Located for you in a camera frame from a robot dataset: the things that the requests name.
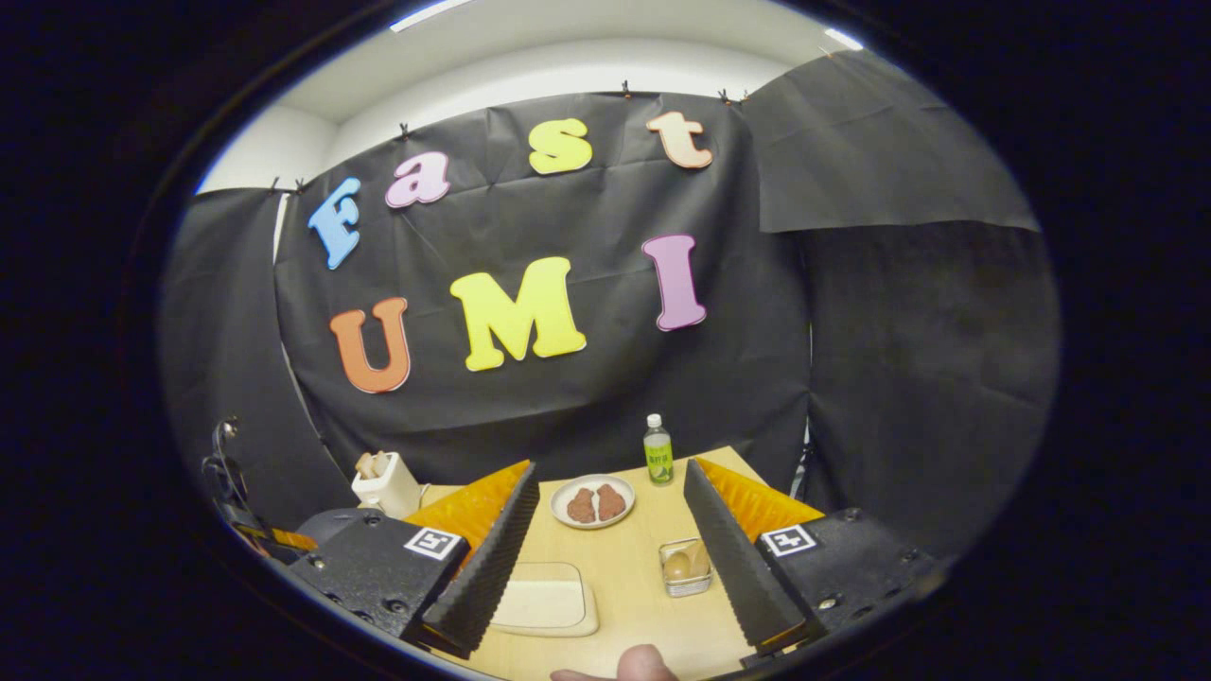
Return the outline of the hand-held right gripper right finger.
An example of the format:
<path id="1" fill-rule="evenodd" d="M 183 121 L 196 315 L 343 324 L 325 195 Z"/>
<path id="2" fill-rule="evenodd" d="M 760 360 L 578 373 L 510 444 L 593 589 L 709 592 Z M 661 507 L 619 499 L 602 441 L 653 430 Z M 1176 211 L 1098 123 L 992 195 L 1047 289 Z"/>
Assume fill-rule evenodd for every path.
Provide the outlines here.
<path id="1" fill-rule="evenodd" d="M 683 496 L 758 660 L 891 616 L 949 572 L 863 509 L 819 513 L 704 458 L 687 462 Z"/>

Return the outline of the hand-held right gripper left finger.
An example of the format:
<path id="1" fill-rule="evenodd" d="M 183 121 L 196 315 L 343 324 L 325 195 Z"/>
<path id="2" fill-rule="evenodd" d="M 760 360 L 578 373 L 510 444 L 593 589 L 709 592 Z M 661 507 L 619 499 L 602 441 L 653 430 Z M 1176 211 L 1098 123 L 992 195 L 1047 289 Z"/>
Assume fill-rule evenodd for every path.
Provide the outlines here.
<path id="1" fill-rule="evenodd" d="M 289 574 L 390 637 L 467 659 L 480 648 L 539 503 L 520 460 L 395 520 L 349 513 Z"/>

